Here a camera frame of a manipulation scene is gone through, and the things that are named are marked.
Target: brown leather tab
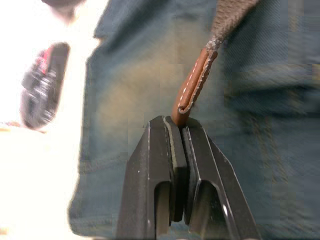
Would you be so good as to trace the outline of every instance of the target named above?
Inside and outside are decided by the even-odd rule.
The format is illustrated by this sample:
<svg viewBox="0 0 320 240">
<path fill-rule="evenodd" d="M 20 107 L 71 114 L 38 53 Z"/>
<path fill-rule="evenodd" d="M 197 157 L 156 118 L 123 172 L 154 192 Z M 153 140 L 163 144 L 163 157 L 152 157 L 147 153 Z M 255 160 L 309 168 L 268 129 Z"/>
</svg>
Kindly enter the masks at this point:
<svg viewBox="0 0 320 240">
<path fill-rule="evenodd" d="M 202 49 L 194 67 L 180 87 L 171 118 L 178 127 L 184 127 L 200 91 L 216 59 L 218 49 L 225 38 L 238 26 L 241 20 L 259 0 L 219 0 L 216 16 L 212 23 L 212 38 Z"/>
<path fill-rule="evenodd" d="M 171 114 L 171 118 L 177 126 L 184 126 L 187 122 L 190 110 L 208 78 L 212 62 L 217 55 L 216 51 L 208 53 L 207 49 L 203 48 L 195 65 L 180 87 Z"/>
</svg>

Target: black metal jaw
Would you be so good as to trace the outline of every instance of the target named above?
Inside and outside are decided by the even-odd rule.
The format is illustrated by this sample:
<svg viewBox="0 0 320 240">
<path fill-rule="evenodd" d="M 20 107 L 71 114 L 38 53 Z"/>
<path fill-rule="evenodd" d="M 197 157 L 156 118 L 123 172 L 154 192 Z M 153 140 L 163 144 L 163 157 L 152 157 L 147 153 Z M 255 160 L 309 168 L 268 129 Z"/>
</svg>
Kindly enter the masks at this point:
<svg viewBox="0 0 320 240">
<path fill-rule="evenodd" d="M 202 239 L 259 240 L 235 172 L 202 126 L 151 120 L 129 159 L 117 239 L 156 239 L 184 214 Z"/>
</svg>

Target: denim jeans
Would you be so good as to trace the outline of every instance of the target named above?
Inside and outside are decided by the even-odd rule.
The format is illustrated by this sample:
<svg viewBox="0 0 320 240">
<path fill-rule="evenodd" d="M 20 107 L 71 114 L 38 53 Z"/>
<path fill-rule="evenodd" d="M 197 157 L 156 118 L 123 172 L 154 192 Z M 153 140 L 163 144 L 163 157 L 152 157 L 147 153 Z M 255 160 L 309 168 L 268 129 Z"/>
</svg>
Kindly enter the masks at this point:
<svg viewBox="0 0 320 240">
<path fill-rule="evenodd" d="M 171 113 L 216 0 L 110 0 L 87 61 L 77 235 L 115 236 L 126 161 Z M 261 0 L 221 46 L 192 112 L 233 165 L 263 239 L 320 236 L 320 2 Z M 194 239 L 174 223 L 165 239 Z"/>
</svg>

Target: brown strap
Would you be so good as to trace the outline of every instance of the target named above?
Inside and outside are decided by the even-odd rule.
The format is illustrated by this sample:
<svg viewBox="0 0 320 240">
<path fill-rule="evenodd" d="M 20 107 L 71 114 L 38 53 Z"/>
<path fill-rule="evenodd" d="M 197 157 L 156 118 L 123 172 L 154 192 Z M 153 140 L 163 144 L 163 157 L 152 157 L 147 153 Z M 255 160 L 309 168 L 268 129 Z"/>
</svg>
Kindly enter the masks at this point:
<svg viewBox="0 0 320 240">
<path fill-rule="evenodd" d="M 259 0 L 219 0 L 211 31 L 211 40 L 202 49 L 192 70 L 183 82 L 176 97 L 171 118 L 178 127 L 183 127 L 190 115 L 200 91 L 209 75 L 211 65 L 218 56 L 218 48 L 225 38 L 239 25 L 244 16 Z"/>
</svg>

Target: black object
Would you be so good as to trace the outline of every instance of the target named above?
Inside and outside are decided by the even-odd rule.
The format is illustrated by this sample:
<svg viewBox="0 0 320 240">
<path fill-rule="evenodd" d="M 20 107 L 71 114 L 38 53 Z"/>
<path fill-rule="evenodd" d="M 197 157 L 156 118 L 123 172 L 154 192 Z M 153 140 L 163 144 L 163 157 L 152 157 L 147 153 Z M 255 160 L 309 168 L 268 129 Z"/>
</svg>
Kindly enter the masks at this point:
<svg viewBox="0 0 320 240">
<path fill-rule="evenodd" d="M 56 116 L 69 51 L 67 43 L 53 44 L 39 54 L 30 71 L 25 74 L 20 115 L 26 127 L 39 129 Z"/>
<path fill-rule="evenodd" d="M 41 0 L 53 8 L 74 7 L 84 0 Z"/>
<path fill-rule="evenodd" d="M 156 239 L 183 218 L 202 239 L 259 240 L 235 172 L 202 126 L 158 116 L 125 172 L 117 239 Z"/>
</svg>

